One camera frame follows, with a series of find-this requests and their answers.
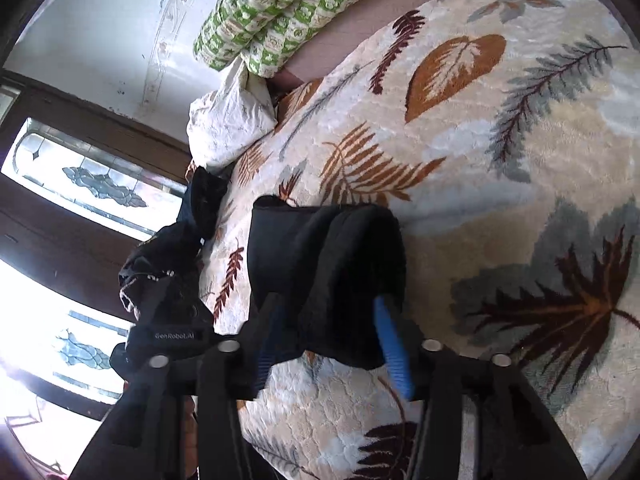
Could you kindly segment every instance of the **window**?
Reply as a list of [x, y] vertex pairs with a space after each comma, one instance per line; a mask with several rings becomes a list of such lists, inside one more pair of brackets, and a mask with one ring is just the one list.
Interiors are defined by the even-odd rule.
[[100, 426], [9, 377], [24, 370], [88, 399], [114, 404], [124, 381], [110, 367], [130, 323], [75, 303], [0, 260], [0, 406], [24, 449], [65, 474]]
[[175, 221], [186, 190], [31, 118], [2, 173], [65, 209], [142, 241]]

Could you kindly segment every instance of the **white pillow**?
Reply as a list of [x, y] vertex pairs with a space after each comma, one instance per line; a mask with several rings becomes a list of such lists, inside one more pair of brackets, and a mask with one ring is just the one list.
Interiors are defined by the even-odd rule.
[[249, 73], [240, 57], [217, 92], [191, 103], [189, 116], [193, 161], [211, 172], [236, 160], [276, 125], [265, 80]]

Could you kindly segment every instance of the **wall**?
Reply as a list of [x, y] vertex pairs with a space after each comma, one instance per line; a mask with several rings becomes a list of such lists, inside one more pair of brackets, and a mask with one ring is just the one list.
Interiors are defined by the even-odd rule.
[[48, 0], [5, 68], [187, 141], [189, 104], [220, 74], [191, 44], [216, 0]]

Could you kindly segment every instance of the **leaf pattern bedspread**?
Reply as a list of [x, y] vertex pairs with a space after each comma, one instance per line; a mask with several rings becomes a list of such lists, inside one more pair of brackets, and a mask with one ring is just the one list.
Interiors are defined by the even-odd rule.
[[[404, 311], [466, 355], [508, 352], [588, 476], [640, 433], [640, 55], [597, 0], [444, 0], [408, 12], [298, 89], [236, 165], [201, 293], [246, 319], [262, 194], [375, 202], [402, 226]], [[289, 478], [402, 478], [419, 403], [305, 353], [239, 402]]]

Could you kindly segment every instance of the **black cloth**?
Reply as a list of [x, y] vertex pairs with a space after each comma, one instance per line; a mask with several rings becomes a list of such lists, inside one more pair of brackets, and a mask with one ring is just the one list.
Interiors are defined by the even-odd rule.
[[129, 255], [120, 269], [120, 299], [140, 318], [138, 306], [147, 293], [148, 280], [177, 276], [190, 295], [198, 293], [196, 258], [202, 240], [213, 236], [228, 180], [197, 168], [182, 199], [174, 224], [161, 228]]
[[254, 202], [247, 269], [250, 316], [270, 292], [283, 298], [302, 349], [343, 364], [384, 364], [373, 299], [402, 305], [406, 275], [398, 220], [373, 205], [291, 207], [274, 196]]

